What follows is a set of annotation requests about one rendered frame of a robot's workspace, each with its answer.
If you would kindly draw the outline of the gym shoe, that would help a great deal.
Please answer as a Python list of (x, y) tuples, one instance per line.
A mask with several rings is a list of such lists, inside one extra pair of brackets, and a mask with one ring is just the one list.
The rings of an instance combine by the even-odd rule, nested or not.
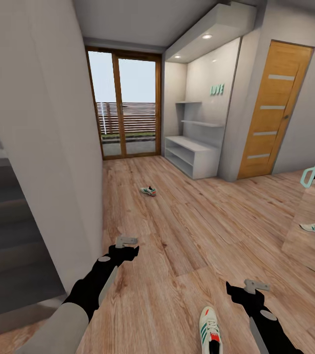
[(223, 345), (214, 309), (207, 306), (200, 317), (202, 354), (223, 354)]
[(148, 186), (147, 188), (140, 188), (141, 192), (150, 194), (150, 196), (156, 196), (156, 190), (155, 188), (153, 189), (151, 186)]

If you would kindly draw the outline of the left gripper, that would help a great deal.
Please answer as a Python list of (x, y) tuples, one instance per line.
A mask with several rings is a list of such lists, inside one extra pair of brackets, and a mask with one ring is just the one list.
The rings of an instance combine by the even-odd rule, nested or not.
[(124, 261), (132, 261), (135, 256), (137, 256), (139, 251), (139, 246), (136, 248), (134, 247), (123, 247), (123, 248), (116, 248), (115, 245), (111, 245), (109, 247), (109, 254), (112, 252), (116, 252), (121, 256), (122, 262)]

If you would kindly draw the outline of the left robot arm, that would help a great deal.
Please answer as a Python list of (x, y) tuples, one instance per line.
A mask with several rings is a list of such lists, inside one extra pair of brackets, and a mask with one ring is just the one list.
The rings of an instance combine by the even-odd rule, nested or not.
[(97, 259), (92, 271), (79, 279), (69, 295), (49, 320), (14, 354), (75, 354), (81, 339), (98, 310), (124, 261), (137, 256), (137, 238), (117, 237), (109, 254)]

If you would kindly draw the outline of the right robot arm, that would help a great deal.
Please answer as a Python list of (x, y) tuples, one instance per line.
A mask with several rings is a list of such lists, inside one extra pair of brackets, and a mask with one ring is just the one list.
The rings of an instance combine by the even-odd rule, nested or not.
[(226, 282), (226, 290), (250, 317), (251, 333), (261, 354), (304, 354), (294, 347), (278, 318), (263, 305), (264, 295), (257, 290), (270, 291), (271, 286), (251, 279), (245, 279), (244, 283), (247, 287), (238, 288)]

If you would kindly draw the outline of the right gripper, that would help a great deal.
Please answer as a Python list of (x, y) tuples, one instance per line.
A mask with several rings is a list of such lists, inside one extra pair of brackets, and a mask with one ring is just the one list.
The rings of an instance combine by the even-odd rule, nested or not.
[(227, 294), (231, 295), (232, 301), (241, 304), (245, 310), (246, 310), (246, 305), (249, 301), (256, 300), (260, 303), (260, 305), (264, 304), (264, 295), (259, 291), (256, 291), (254, 295), (249, 294), (243, 288), (231, 286), (227, 282), (226, 282), (226, 290), (227, 290)]

